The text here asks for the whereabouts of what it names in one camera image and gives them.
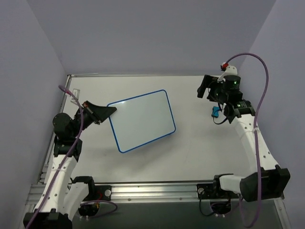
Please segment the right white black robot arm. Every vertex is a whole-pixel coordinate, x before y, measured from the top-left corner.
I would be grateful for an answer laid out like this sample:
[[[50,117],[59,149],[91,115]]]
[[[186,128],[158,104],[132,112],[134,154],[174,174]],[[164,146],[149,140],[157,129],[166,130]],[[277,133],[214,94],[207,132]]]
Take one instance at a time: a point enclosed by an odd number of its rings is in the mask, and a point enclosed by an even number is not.
[[[290,179],[290,172],[279,166],[268,149],[254,122],[255,110],[240,91],[240,81],[237,75],[226,75],[222,81],[205,75],[197,89],[199,98],[209,90],[207,99],[222,106],[220,111],[237,132],[250,165],[250,174],[245,177],[234,174],[214,176],[212,192],[217,197],[233,192],[247,202],[279,198]]]

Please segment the blue whiteboard eraser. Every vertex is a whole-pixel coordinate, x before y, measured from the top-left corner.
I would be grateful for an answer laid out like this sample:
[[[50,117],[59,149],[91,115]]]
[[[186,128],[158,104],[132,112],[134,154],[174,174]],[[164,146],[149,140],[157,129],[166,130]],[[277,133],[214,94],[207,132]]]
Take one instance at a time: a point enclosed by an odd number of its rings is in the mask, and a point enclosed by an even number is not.
[[[214,118],[218,118],[219,117],[219,112],[221,111],[221,109],[218,106],[214,106],[212,108],[212,117]]]

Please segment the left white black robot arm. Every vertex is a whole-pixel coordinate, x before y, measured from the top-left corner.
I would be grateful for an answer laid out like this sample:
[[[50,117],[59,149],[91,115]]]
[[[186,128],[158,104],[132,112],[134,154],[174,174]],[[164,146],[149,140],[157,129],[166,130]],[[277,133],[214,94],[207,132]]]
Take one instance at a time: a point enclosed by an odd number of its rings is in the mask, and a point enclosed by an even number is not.
[[[116,112],[116,107],[97,106],[89,101],[79,106],[71,118],[58,113],[52,124],[55,133],[53,163],[50,176],[32,212],[25,214],[23,225],[27,229],[71,229],[75,213],[88,206],[90,213],[97,212],[103,202],[97,197],[93,177],[72,178],[81,154],[80,135],[91,124],[101,124]]]

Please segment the blue framed whiteboard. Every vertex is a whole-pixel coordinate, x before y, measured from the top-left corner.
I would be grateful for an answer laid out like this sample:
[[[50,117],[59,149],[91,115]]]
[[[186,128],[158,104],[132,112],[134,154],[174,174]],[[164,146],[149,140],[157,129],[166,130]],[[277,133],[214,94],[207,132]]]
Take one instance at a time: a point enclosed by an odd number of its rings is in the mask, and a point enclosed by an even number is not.
[[[127,153],[176,131],[170,101],[164,89],[107,104],[116,108],[109,117],[120,153]]]

